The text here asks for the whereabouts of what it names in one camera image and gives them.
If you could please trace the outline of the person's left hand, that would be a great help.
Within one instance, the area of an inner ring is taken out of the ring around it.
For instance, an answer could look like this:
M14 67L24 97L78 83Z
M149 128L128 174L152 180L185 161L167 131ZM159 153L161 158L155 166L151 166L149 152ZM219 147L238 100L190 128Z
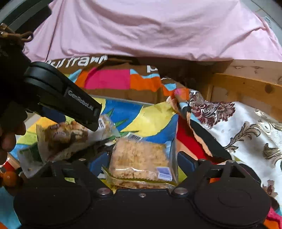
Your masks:
M11 130L3 130L1 128L1 165L7 160L8 152L11 152L16 145L16 135L25 135L26 126L25 119L27 118L27 113L25 110L19 110L16 114L16 121L18 125Z

